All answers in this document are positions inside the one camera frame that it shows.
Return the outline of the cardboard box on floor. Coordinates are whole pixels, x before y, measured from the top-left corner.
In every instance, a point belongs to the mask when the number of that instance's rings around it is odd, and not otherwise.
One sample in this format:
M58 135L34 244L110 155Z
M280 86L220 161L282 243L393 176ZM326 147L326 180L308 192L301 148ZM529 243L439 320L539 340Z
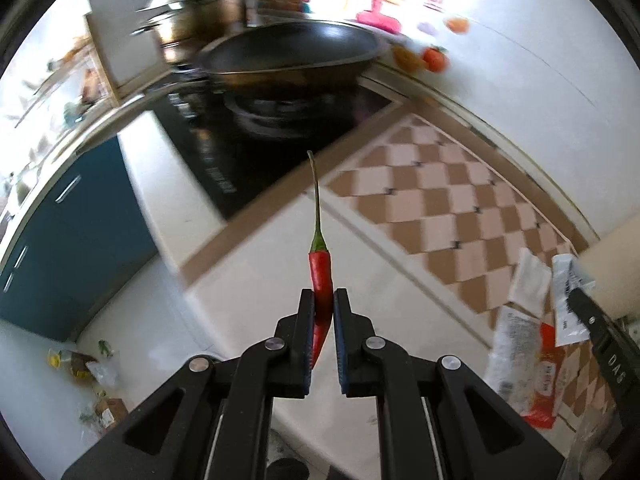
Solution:
M96 417L105 430L110 430L128 416L128 410L122 399L102 398L94 408Z

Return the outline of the cooking oil bottle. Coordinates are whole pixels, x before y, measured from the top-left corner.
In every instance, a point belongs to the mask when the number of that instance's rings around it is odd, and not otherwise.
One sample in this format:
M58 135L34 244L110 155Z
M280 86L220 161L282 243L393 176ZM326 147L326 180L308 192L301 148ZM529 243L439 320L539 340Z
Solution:
M65 370L74 379L89 380L93 378L88 367L89 363L96 363L96 359L92 356L68 349L49 350L47 361L50 366L56 370Z

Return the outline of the orange fruit decoration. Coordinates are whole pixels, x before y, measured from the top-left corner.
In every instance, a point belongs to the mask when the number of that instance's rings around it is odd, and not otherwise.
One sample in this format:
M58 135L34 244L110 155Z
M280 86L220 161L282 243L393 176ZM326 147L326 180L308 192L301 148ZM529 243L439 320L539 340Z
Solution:
M447 51L441 47L428 47L422 53L425 68L431 73L442 73L449 65Z

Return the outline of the green vegetable on floor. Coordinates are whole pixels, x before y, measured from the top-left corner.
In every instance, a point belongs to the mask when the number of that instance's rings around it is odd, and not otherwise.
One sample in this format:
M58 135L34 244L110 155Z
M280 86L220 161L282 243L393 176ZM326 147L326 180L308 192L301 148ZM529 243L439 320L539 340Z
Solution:
M114 356L114 352L110 346L110 344L101 339L98 341L99 352L101 356L104 356L105 359L111 359Z

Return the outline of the clear plastic bag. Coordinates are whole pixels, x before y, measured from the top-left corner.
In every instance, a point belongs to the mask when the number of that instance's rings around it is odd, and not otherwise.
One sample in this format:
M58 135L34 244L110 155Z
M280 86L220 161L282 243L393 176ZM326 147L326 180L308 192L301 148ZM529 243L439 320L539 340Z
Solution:
M103 361L90 361L86 367L100 386L107 389L120 387L119 365L114 356Z

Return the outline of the pink plastic holder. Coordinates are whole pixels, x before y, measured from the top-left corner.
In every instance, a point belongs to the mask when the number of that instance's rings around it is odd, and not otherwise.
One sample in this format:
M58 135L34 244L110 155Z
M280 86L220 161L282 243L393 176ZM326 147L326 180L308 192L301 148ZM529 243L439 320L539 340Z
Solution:
M402 0L371 0L370 9L359 12L356 15L356 22L392 35L398 35L401 31L400 21L383 13L384 3L388 3L391 6L399 6Z

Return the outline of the black wok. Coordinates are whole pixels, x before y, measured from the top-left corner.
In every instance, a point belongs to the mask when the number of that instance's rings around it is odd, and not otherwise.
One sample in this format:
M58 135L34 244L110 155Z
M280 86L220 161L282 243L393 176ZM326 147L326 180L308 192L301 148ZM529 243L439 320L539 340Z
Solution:
M384 52L360 26L296 21L253 27L204 48L196 66L228 89L270 92L355 81Z

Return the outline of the blue kitchen cabinets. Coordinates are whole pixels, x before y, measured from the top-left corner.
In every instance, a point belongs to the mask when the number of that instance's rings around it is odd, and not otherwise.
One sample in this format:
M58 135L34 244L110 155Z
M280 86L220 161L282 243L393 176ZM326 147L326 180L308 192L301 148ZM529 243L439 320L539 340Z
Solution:
M1 272L1 317L74 340L157 253L117 139L81 155L27 220Z

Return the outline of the folded white tissue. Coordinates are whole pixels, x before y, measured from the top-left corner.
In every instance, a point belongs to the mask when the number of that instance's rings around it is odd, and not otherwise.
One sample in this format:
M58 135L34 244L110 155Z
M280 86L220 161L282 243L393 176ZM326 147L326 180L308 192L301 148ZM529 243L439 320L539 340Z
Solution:
M528 248L518 253L518 266L508 292L508 301L541 318L549 292L552 272Z

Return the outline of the red chili pepper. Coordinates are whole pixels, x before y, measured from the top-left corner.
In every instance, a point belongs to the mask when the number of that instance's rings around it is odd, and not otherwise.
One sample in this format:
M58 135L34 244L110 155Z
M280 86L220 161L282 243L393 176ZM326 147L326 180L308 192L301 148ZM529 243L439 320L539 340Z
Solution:
M308 261L312 291L314 292L314 328L312 329L311 366L315 366L333 318L333 281L331 255L326 247L321 229L320 191L316 162L312 151L307 152L312 180L314 180L314 237L312 238Z

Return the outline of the checkered brown table mat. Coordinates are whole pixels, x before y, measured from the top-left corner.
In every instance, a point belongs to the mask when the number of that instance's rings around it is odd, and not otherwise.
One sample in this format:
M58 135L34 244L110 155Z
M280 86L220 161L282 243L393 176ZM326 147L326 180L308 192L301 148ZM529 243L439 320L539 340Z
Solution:
M508 300L521 248L549 262L597 239L502 148L431 99L390 101L314 156L338 212L354 214L356 228L370 226L372 242L389 255L411 259L415 278L429 276L455 294L460 323L484 340ZM203 235L179 262L182 277L196 281L304 192L303 166Z

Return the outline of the steel pot with lid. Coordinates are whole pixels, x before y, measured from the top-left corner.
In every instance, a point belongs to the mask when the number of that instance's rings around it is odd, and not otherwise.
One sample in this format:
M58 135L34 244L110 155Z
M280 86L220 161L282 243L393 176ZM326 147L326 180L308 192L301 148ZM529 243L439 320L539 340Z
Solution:
M247 26L247 0L150 0L139 11L155 14L130 35L152 35L173 66L191 63L213 41Z

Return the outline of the red white snack bag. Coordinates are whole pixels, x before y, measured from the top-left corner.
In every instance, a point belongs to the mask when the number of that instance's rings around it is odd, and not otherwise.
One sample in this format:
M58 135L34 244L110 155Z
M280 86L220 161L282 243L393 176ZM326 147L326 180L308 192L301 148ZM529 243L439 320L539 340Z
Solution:
M511 307L498 310L486 384L532 427L554 426L566 384L555 328Z

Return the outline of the black gas stove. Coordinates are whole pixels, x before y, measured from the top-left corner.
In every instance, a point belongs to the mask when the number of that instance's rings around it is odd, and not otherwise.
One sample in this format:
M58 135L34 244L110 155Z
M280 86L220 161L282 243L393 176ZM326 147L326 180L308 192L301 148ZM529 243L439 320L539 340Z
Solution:
M151 110L216 211L228 220L292 170L390 105L352 84L338 93L253 99L208 84Z

